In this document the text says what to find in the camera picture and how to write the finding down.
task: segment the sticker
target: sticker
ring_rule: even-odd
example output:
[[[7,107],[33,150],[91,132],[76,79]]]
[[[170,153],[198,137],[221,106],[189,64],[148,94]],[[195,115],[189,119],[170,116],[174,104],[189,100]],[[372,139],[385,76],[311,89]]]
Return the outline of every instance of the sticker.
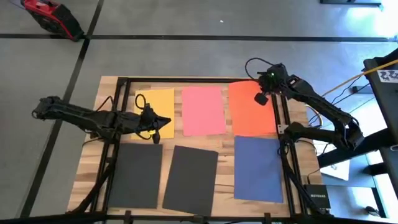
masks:
[[[378,70],[381,82],[398,83],[398,70]]]

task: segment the black floor stripe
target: black floor stripe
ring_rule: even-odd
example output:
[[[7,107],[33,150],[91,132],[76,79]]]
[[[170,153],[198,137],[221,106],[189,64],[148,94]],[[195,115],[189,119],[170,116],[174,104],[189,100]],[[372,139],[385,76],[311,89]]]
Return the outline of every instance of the black floor stripe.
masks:
[[[241,40],[291,42],[397,42],[397,37],[268,37],[246,35],[92,35],[93,40]]]
[[[0,39],[65,39],[65,38],[57,34],[0,34]]]
[[[88,28],[88,32],[86,35],[88,38],[86,38],[83,41],[83,45],[81,46],[81,50],[80,50],[78,59],[75,64],[75,68],[73,69],[67,89],[65,90],[65,93],[63,95],[63,100],[66,103],[69,103],[70,98],[72,97],[72,93],[75,89],[75,85],[76,85],[76,82],[79,77],[80,69],[81,69],[81,66],[83,65],[83,61],[85,59],[85,56],[86,56],[86,53],[88,50],[88,46],[90,44],[89,38],[90,38],[90,35],[92,35],[94,32],[95,25],[100,16],[100,12],[101,12],[103,4],[104,4],[104,0],[98,1],[97,7],[94,12],[93,19],[91,20],[90,27]],[[47,169],[47,166],[48,166],[50,158],[51,158],[52,151],[53,151],[55,143],[57,141],[58,134],[61,129],[61,125],[62,125],[62,121],[56,120],[54,125],[52,126],[49,139],[47,141],[46,147],[43,152],[43,156],[40,160],[40,164],[37,168],[33,183],[30,186],[28,196],[27,196],[27,198],[25,200],[25,204],[22,208],[21,215],[20,215],[21,218],[29,217],[29,215],[32,211],[32,208],[33,208],[35,200],[36,200],[36,196],[39,192],[40,186],[42,184],[42,181],[43,181],[43,178],[45,175],[45,170]]]
[[[97,7],[99,16],[102,6]],[[240,40],[240,41],[289,41],[289,42],[398,42],[395,37],[277,37],[248,35],[93,35],[98,21],[92,20],[87,37],[93,40]],[[0,39],[64,39],[55,34],[0,34]]]

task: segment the yellow cable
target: yellow cable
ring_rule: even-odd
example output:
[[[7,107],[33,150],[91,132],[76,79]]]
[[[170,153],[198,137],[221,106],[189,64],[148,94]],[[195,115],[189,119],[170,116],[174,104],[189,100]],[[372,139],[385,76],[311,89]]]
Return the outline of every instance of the yellow cable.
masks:
[[[386,63],[386,64],[384,64],[384,65],[380,65],[380,66],[378,66],[378,67],[376,67],[376,68],[372,68],[372,69],[370,69],[370,70],[368,70],[368,71],[365,71],[365,72],[363,72],[363,73],[361,73],[361,74],[359,74],[359,75],[356,75],[356,76],[354,76],[353,78],[350,78],[349,80],[343,82],[342,84],[340,84],[340,85],[338,85],[338,86],[332,88],[331,90],[327,91],[326,93],[324,93],[324,94],[322,95],[322,97],[324,97],[324,96],[326,96],[327,94],[329,94],[329,93],[331,93],[331,92],[337,90],[338,88],[342,87],[343,85],[347,84],[348,82],[350,82],[350,81],[352,81],[352,80],[354,80],[354,79],[356,79],[356,78],[358,78],[358,77],[361,77],[361,76],[363,76],[363,75],[367,75],[367,74],[369,74],[369,73],[375,72],[375,71],[377,71],[377,70],[379,70],[379,69],[388,67],[388,66],[393,65],[393,64],[396,64],[396,63],[398,63],[398,59],[397,59],[397,60],[393,60],[392,62]]]

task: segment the orange paper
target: orange paper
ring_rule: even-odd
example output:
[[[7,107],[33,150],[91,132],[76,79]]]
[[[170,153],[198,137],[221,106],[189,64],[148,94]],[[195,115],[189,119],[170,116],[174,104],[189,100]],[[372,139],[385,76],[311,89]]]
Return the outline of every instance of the orange paper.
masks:
[[[229,110],[232,129],[238,136],[261,136],[275,134],[275,115],[272,99],[265,106],[254,101],[260,86],[255,81],[234,82],[228,86]]]

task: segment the blue paper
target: blue paper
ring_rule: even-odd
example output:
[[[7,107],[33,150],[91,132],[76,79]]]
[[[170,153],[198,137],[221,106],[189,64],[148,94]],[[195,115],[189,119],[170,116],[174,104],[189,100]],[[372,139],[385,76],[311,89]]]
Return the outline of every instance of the blue paper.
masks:
[[[234,197],[283,202],[279,140],[235,136]]]

